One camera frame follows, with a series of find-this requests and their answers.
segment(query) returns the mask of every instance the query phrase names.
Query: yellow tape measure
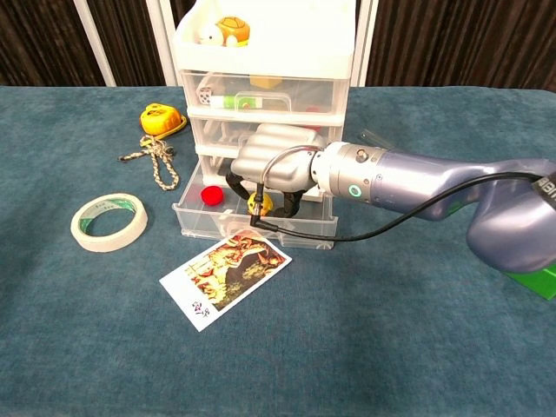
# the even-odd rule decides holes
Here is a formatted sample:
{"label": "yellow tape measure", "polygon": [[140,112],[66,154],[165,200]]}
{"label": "yellow tape measure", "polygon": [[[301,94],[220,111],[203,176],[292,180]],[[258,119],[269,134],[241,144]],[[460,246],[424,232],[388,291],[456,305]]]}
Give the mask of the yellow tape measure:
{"label": "yellow tape measure", "polygon": [[164,137],[185,127],[187,119],[177,109],[160,103],[151,103],[141,113],[141,126],[147,134],[141,139],[141,146],[148,146],[153,140]]}

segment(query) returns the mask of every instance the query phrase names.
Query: robotic arm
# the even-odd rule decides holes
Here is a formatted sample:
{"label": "robotic arm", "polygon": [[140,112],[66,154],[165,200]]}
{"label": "robotic arm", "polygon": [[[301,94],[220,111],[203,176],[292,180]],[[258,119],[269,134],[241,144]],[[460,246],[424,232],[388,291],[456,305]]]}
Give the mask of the robotic arm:
{"label": "robotic arm", "polygon": [[[476,202],[469,248],[500,271],[527,273],[556,264],[555,172],[556,162],[546,159],[458,162],[348,142],[326,144],[311,129],[261,125],[241,147],[227,179],[246,199],[241,181],[257,183],[259,204],[264,187],[280,190],[284,208],[275,216],[284,217],[296,214],[302,195],[314,186],[429,221]],[[286,232],[262,221],[256,207],[252,226]]]}

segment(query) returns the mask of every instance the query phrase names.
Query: green box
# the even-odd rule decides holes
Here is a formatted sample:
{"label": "green box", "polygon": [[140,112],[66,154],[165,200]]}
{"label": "green box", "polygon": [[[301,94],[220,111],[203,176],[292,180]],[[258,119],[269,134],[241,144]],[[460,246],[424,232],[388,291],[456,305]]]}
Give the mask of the green box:
{"label": "green box", "polygon": [[547,300],[551,300],[556,295],[556,264],[528,274],[506,273],[506,275]]}

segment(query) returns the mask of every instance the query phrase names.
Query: black cable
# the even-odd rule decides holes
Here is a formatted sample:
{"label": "black cable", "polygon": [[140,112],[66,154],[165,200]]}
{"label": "black cable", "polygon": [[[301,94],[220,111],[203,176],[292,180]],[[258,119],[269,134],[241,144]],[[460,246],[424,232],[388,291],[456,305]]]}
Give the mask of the black cable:
{"label": "black cable", "polygon": [[318,241],[328,241],[328,242],[355,242],[355,241],[362,241],[363,239],[369,239],[371,237],[375,237],[380,235],[384,232],[387,232],[391,228],[398,226],[399,224],[403,223],[404,221],[418,215],[421,211],[424,211],[431,207],[432,205],[436,204],[440,200],[445,199],[446,197],[458,193],[463,189],[468,189],[474,185],[482,184],[483,182],[490,182],[494,180],[507,180],[507,179],[514,179],[514,180],[529,180],[530,182],[538,181],[541,178],[540,175],[530,174],[527,172],[499,172],[496,174],[489,174],[489,175],[482,175],[477,178],[473,178],[471,180],[464,181],[458,185],[447,189],[446,191],[441,192],[437,196],[423,202],[416,208],[411,211],[408,211],[406,214],[401,215],[397,219],[394,219],[392,222],[382,226],[381,228],[376,229],[373,232],[368,232],[363,235],[355,235],[355,236],[323,236],[323,235],[311,235],[309,233],[302,233],[296,232],[294,230],[289,230],[287,228],[281,228],[276,226],[275,224],[265,222],[260,219],[256,219],[256,221],[251,222],[252,226],[256,228],[261,228],[263,230],[269,230],[272,232],[279,232],[283,233],[284,235],[291,235],[296,237],[302,237],[305,239],[314,239]]}

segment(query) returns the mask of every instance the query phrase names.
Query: teal fabric surface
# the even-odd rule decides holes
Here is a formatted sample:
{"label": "teal fabric surface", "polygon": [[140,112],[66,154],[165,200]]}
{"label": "teal fabric surface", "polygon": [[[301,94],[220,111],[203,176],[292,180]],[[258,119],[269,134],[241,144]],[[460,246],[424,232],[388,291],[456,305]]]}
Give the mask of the teal fabric surface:
{"label": "teal fabric surface", "polygon": [[[411,220],[293,261],[198,333],[159,280],[215,241],[181,235],[182,176],[154,183],[137,150],[152,102],[179,88],[0,88],[0,415],[554,415],[556,304],[467,249],[473,207]],[[350,91],[344,140],[371,130],[416,153],[556,159],[556,95],[482,88]],[[83,250],[73,214],[125,192],[149,224],[132,245]],[[339,235],[396,217],[335,201]],[[97,227],[117,230],[128,219]]]}

